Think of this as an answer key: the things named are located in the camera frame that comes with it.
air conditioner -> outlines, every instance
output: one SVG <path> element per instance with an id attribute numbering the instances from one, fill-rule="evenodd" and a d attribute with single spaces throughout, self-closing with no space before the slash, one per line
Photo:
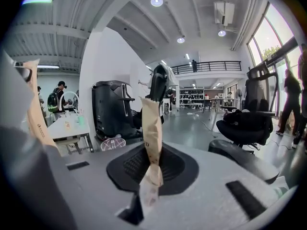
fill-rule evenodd
<path id="1" fill-rule="evenodd" d="M 234 18 L 235 5 L 229 2 L 214 2 L 215 23 L 223 26 L 232 24 Z"/>

glossy floor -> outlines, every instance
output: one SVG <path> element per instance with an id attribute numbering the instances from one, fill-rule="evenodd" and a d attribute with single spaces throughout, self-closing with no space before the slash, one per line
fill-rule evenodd
<path id="1" fill-rule="evenodd" d="M 218 114 L 217 121 L 222 119 L 222 115 L 223 112 Z M 227 140 L 219 133 L 216 126 L 213 132 L 208 129 L 213 122 L 209 120 L 209 116 L 208 110 L 202 113 L 198 109 L 179 109 L 178 111 L 174 109 L 171 113 L 166 112 L 162 126 L 163 140 L 201 150 L 208 150 L 209 143 L 214 139 Z M 305 172 L 307 155 L 302 144 L 292 149 L 291 143 L 294 137 L 286 133 L 283 137 L 276 135 L 277 129 L 278 126 L 274 125 L 274 131 L 267 140 L 267 145 L 258 145 L 260 150 L 256 150 L 255 155 L 276 166 L 280 176 L 284 175 L 289 187 L 292 187 L 299 183 L 302 173 Z M 251 150 L 248 146 L 244 146 L 243 149 Z"/>

metal railing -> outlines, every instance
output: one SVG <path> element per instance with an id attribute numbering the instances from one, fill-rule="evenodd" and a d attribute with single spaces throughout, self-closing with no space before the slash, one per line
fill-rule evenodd
<path id="1" fill-rule="evenodd" d="M 171 67 L 174 74 L 193 73 L 190 64 Z M 241 71 L 241 61 L 208 61 L 197 63 L 197 72 L 204 71 Z"/>

shoe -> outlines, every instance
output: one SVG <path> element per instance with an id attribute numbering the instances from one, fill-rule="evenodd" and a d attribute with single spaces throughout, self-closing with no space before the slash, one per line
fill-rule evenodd
<path id="1" fill-rule="evenodd" d="M 293 149 L 295 149 L 295 148 L 297 147 L 297 144 L 294 144 L 294 142 L 292 142 L 291 147 L 292 147 Z"/>
<path id="2" fill-rule="evenodd" d="M 283 132 L 281 132 L 280 130 L 277 130 L 276 134 L 279 135 L 279 136 L 283 136 Z"/>

floor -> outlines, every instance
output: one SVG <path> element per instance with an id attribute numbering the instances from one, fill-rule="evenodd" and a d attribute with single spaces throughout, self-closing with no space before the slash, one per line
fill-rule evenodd
<path id="1" fill-rule="evenodd" d="M 222 119 L 223 112 L 218 114 L 217 121 Z M 165 122 L 162 125 L 163 141 L 174 142 L 187 147 L 208 150 L 209 143 L 214 139 L 225 139 L 215 126 L 213 132 L 208 128 L 212 127 L 212 120 L 209 120 L 210 112 L 206 110 L 202 113 L 199 109 L 183 109 L 178 111 L 173 108 L 171 113 L 166 112 Z M 276 135 L 278 129 L 274 125 L 274 131 L 267 140 L 267 145 L 260 146 L 259 151 L 254 154 L 268 163 L 276 166 L 280 171 L 280 176 L 284 175 L 289 187 L 297 185 L 302 173 L 307 166 L 307 155 L 305 154 L 302 144 L 296 149 L 291 148 L 293 141 L 290 134 L 281 137 Z M 244 146 L 243 149 L 251 150 L 250 147 Z"/>

